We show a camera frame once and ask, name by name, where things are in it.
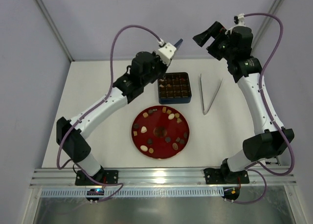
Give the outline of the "blue tin lid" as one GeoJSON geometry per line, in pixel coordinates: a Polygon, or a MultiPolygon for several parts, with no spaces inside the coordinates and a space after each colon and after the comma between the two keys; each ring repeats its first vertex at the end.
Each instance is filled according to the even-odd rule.
{"type": "Polygon", "coordinates": [[[183,39],[179,39],[175,44],[174,47],[176,48],[176,50],[178,50],[181,46],[181,44],[183,43],[183,39]]]}

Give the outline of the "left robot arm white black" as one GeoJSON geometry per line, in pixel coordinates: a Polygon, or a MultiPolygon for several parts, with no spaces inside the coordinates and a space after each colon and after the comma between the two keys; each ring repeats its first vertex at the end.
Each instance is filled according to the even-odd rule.
{"type": "Polygon", "coordinates": [[[149,83],[163,77],[174,53],[173,48],[168,51],[158,49],[152,53],[137,53],[127,66],[127,71],[111,83],[106,95],[71,120],[64,117],[58,119],[58,152],[65,152],[91,183],[104,185],[106,171],[92,155],[87,138],[111,114],[141,95],[149,83]]]}

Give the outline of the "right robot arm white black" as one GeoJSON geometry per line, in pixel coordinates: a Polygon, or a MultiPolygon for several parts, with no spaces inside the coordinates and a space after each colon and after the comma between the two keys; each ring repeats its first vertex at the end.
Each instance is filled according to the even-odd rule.
{"type": "Polygon", "coordinates": [[[207,168],[205,173],[209,179],[217,176],[225,183],[247,182],[247,168],[291,150],[294,132],[285,128],[277,116],[263,82],[262,66],[251,55],[252,30],[244,22],[229,30],[214,22],[193,40],[202,47],[209,38],[214,41],[206,50],[217,60],[226,60],[229,73],[245,97],[255,135],[244,140],[242,150],[224,159],[219,169],[207,168]]]}

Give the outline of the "metal tongs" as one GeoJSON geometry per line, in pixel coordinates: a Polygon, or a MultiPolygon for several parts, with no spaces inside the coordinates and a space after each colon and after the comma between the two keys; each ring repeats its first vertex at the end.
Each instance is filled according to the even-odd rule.
{"type": "Polygon", "coordinates": [[[215,78],[211,80],[206,73],[199,76],[200,102],[203,115],[207,115],[210,111],[217,94],[222,86],[223,78],[215,78]]]}

